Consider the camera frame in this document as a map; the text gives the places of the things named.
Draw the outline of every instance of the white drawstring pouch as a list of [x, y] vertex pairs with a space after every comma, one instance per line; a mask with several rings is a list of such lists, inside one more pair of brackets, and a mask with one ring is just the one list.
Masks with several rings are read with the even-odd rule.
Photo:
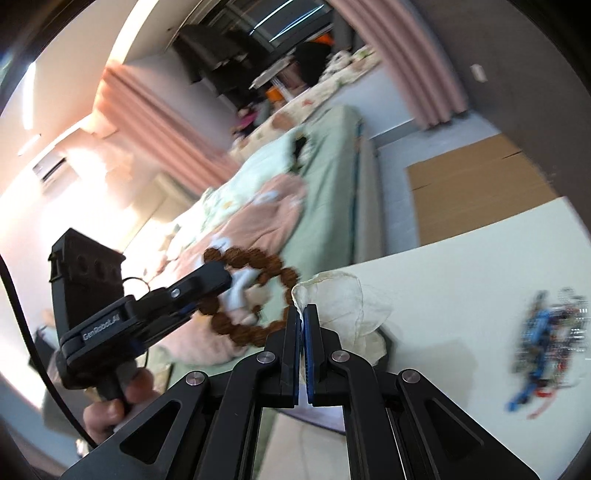
[[316, 304], [320, 326], [339, 334], [343, 350], [372, 365], [386, 354], [384, 339], [376, 330], [392, 313], [387, 294], [362, 288], [355, 275], [328, 271], [298, 283], [291, 295], [301, 318], [309, 303]]

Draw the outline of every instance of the cardboard box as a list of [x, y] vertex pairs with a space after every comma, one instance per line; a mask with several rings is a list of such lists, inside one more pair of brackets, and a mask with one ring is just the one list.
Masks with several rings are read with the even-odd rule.
[[490, 225], [557, 197], [504, 135], [414, 164], [407, 171], [421, 245]]

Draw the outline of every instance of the finger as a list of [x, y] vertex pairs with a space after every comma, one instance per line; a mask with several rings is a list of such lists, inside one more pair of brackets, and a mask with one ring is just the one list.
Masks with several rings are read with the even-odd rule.
[[125, 417], [121, 400], [93, 403], [84, 409], [83, 419], [86, 430], [96, 442], [104, 442], [113, 426]]
[[127, 388], [125, 389], [125, 398], [131, 404], [142, 403], [153, 397], [154, 376], [145, 369], [139, 368]]

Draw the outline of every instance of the pink curtain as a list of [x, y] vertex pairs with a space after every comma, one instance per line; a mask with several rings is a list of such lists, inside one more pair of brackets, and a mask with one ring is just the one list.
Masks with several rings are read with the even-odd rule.
[[233, 160], [210, 145], [124, 65], [110, 62], [105, 67], [95, 109], [197, 194], [219, 187], [238, 170]]
[[466, 95], [442, 52], [400, 0], [330, 0], [382, 56], [423, 128], [467, 110]]

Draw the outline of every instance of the silver screw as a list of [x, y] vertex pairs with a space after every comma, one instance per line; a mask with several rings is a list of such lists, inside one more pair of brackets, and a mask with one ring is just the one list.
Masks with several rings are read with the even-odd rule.
[[421, 380], [421, 374], [416, 370], [405, 370], [402, 372], [402, 379], [406, 383], [417, 383]]
[[201, 385], [205, 382], [205, 374], [202, 372], [189, 372], [185, 377], [185, 382], [187, 382], [192, 387], [196, 387], [197, 385]]
[[331, 355], [332, 360], [340, 364], [346, 362], [351, 356], [344, 350], [335, 350]]
[[274, 360], [275, 354], [273, 352], [267, 352], [266, 350], [256, 356], [256, 361], [260, 364], [270, 364]]

